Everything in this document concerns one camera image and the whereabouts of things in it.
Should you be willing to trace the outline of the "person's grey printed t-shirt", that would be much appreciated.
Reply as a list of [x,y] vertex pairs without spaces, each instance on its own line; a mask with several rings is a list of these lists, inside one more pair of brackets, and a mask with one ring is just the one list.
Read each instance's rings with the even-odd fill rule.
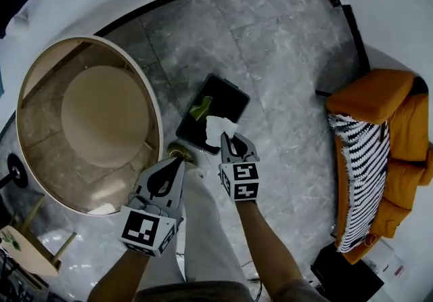
[[[187,282],[147,288],[133,302],[254,302],[249,289],[231,281]],[[272,302],[330,302],[308,282],[296,280],[280,289]]]

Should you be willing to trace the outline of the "black waste bin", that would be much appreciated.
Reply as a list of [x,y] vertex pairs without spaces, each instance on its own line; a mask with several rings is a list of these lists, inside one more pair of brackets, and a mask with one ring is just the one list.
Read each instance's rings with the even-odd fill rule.
[[213,97],[209,115],[228,118],[234,123],[237,123],[243,115],[250,102],[250,96],[228,80],[210,73],[192,97],[176,130],[177,138],[194,148],[217,155],[220,149],[206,144],[206,119],[195,121],[189,113],[189,109],[204,96]]

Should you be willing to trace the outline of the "white tissue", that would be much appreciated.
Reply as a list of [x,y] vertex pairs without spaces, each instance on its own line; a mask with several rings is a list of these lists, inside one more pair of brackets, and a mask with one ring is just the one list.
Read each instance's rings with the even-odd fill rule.
[[228,138],[234,136],[238,128],[238,124],[230,121],[228,118],[219,116],[206,117],[206,144],[208,146],[220,148],[221,136],[226,133]]

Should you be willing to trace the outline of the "small green leafy plant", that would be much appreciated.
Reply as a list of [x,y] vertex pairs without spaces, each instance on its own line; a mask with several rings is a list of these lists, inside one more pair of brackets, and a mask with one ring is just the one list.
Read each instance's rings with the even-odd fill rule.
[[0,231],[0,240],[11,244],[16,250],[20,251],[20,245],[10,232]]

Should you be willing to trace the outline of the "person's right forearm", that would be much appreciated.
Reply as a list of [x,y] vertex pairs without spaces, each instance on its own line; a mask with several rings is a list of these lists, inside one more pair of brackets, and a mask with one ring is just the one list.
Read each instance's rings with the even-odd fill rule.
[[235,205],[258,276],[270,298],[276,299],[284,288],[303,279],[299,267],[256,203],[240,201]]

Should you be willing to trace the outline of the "black flat box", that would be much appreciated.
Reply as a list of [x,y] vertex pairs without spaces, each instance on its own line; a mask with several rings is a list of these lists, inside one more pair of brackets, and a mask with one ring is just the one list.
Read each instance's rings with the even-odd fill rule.
[[368,302],[384,285],[366,263],[350,264],[333,243],[320,250],[311,271],[330,302]]

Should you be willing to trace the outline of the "wooden shelf rack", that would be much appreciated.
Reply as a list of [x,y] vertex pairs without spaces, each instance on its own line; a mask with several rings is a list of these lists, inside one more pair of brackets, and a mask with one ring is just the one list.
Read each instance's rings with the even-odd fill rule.
[[0,302],[46,302],[49,285],[0,250]]

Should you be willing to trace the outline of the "white flat box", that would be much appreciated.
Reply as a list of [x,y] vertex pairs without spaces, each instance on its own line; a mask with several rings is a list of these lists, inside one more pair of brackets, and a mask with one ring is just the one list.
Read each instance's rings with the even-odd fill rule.
[[363,258],[364,262],[384,281],[393,282],[406,270],[405,262],[383,240],[378,240]]

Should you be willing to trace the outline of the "person's olive right shoe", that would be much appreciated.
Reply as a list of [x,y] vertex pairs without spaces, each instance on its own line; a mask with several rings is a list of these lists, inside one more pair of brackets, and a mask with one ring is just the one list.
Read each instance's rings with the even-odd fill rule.
[[182,158],[185,162],[197,166],[196,155],[185,146],[171,142],[167,147],[167,154],[169,158]]

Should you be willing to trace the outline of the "round glass coffee table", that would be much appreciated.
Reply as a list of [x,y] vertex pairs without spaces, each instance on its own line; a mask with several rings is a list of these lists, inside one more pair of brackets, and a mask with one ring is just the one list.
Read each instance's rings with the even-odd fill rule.
[[26,166],[71,211],[111,215],[162,158],[156,94],[134,59],[101,37],[47,47],[24,77],[16,110]]

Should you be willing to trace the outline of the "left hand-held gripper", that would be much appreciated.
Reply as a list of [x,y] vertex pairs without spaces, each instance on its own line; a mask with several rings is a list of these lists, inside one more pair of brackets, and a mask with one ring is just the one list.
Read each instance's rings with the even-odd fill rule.
[[150,257],[164,253],[183,221],[179,202],[184,174],[181,158],[161,160],[141,172],[137,194],[120,210],[120,241],[127,249]]

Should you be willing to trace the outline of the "black white striped blanket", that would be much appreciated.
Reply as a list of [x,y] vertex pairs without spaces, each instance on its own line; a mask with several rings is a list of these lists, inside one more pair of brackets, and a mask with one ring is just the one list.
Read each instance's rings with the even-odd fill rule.
[[348,253],[367,236],[384,193],[386,167],[390,156],[387,127],[380,141],[380,125],[358,121],[351,116],[330,114],[329,124],[341,139],[340,152],[348,178],[348,210],[343,214],[343,233],[338,251]]

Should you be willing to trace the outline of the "wooden side table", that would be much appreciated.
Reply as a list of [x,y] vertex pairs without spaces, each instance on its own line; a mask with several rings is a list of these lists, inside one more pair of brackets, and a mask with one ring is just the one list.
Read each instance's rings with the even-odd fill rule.
[[0,242],[0,247],[26,271],[38,276],[57,277],[62,265],[60,257],[76,238],[76,232],[71,233],[56,254],[52,254],[45,248],[43,243],[29,229],[29,225],[43,204],[44,199],[45,196],[42,195],[23,223],[7,225],[0,229],[0,231],[10,232],[14,236],[20,245],[20,251],[9,243]]

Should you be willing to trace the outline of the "person's light trousers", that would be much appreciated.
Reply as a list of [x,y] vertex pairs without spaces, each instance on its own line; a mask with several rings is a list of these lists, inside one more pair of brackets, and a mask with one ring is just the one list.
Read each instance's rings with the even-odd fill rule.
[[149,260],[139,289],[205,281],[247,285],[244,271],[222,228],[217,204],[204,185],[203,173],[191,163],[186,164],[183,180],[183,206],[185,272],[181,272],[177,263],[177,239],[174,238],[161,257]]

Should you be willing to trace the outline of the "yellow cloth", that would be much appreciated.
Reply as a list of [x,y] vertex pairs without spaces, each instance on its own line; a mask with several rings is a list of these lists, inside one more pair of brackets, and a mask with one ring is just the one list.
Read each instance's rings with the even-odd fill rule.
[[210,105],[212,100],[212,96],[204,96],[189,109],[189,113],[195,121],[204,121],[206,119],[210,114]]

